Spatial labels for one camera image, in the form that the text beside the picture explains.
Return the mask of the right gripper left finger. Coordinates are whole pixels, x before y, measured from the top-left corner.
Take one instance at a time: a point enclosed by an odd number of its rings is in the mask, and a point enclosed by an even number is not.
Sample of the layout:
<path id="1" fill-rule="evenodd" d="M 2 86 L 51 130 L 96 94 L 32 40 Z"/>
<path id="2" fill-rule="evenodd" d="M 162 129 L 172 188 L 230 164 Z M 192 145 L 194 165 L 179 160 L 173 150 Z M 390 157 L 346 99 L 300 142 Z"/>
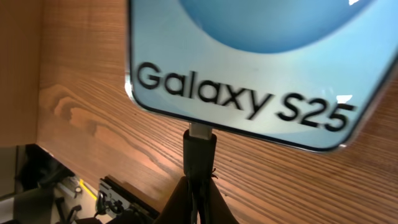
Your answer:
<path id="1" fill-rule="evenodd" d="M 190 194 L 188 180 L 182 177 L 164 209 L 154 221 L 154 224 L 189 224 L 190 223 Z"/>

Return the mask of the Galaxy S25 smartphone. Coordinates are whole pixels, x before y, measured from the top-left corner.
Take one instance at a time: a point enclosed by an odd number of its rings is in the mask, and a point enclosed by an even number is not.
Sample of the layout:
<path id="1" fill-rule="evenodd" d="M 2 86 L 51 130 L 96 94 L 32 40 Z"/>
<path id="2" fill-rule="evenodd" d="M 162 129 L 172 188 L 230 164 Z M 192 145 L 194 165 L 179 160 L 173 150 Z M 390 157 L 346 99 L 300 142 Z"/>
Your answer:
<path id="1" fill-rule="evenodd" d="M 127 3 L 141 108 L 306 151 L 345 147 L 397 71 L 397 0 Z"/>

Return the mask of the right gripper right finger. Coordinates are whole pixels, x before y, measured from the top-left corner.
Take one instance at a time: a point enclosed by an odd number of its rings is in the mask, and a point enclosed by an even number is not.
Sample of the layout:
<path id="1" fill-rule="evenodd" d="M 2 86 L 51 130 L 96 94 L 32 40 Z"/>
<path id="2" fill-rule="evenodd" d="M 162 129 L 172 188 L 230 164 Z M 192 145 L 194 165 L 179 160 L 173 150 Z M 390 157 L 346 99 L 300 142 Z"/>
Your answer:
<path id="1" fill-rule="evenodd" d="M 203 222 L 206 224 L 239 224 L 213 179 L 204 182 L 205 208 Z"/>

